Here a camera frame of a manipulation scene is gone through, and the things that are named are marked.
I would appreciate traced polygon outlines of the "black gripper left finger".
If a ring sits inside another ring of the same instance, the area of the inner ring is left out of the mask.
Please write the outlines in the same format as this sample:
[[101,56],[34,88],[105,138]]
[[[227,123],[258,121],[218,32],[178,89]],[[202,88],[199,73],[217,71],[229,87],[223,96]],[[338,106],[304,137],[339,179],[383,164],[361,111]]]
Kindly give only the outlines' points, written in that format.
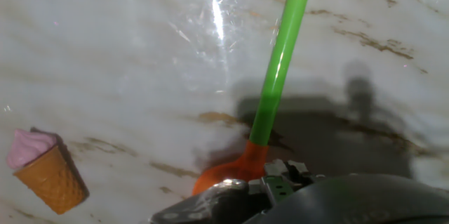
[[293,193],[292,166],[277,159],[264,165],[264,176],[248,182],[226,178],[197,195],[169,206],[151,224],[245,223],[260,218]]

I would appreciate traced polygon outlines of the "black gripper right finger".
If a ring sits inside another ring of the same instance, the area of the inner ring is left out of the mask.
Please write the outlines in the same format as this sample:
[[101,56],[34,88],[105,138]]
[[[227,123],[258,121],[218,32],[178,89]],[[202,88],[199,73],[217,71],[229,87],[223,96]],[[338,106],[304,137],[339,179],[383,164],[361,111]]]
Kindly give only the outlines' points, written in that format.
[[314,175],[301,162],[287,161],[288,177],[297,184],[312,184],[325,179],[322,174]]

